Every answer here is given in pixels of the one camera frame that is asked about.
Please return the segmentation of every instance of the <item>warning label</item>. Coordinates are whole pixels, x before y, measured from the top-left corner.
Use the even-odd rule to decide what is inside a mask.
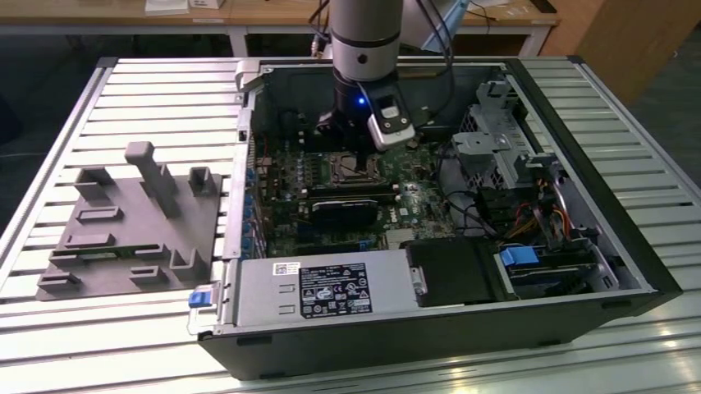
[[[303,318],[373,312],[365,263],[299,268]]]

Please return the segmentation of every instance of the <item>white sticker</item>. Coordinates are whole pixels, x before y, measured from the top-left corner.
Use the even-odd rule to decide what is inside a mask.
[[[349,306],[364,306],[364,305],[370,305],[370,300],[369,299],[349,301]]]
[[[193,23],[223,23],[223,19],[193,19]]]
[[[297,275],[299,273],[299,263],[274,263],[273,275]]]

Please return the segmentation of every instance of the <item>slotted metal surface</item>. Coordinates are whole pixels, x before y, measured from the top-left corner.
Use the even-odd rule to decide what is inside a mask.
[[[138,176],[126,166],[122,148],[130,140],[151,140],[159,147],[157,160],[169,163],[174,175],[197,165],[229,175],[239,109],[235,60],[126,59],[95,82],[101,93],[78,114],[83,121],[30,215],[18,253],[0,271],[0,278],[10,275],[0,289],[0,392],[697,391],[697,191],[581,69],[564,59],[529,60],[525,65],[687,291],[679,299],[568,345],[246,383],[229,376],[186,329],[189,291],[34,301],[48,252],[78,199],[71,183],[79,167],[106,165],[114,177]],[[534,122],[532,128],[546,146]],[[230,188],[227,180],[223,188]],[[215,256],[223,250],[226,217],[219,219]]]

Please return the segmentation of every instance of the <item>barcode sticker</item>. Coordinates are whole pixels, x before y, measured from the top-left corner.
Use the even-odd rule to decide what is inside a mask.
[[[274,263],[273,275],[297,275],[299,273],[299,263]]]

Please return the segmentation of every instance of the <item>blue latch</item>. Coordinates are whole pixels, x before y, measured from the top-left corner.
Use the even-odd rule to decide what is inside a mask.
[[[373,246],[373,241],[372,240],[361,241],[358,242],[358,246],[361,248],[361,251],[365,252],[368,249],[370,249],[370,246]]]
[[[538,255],[532,246],[512,246],[502,250],[500,255],[506,266],[540,263]]]
[[[211,291],[195,291],[190,294],[187,304],[191,308],[203,308],[211,306]]]

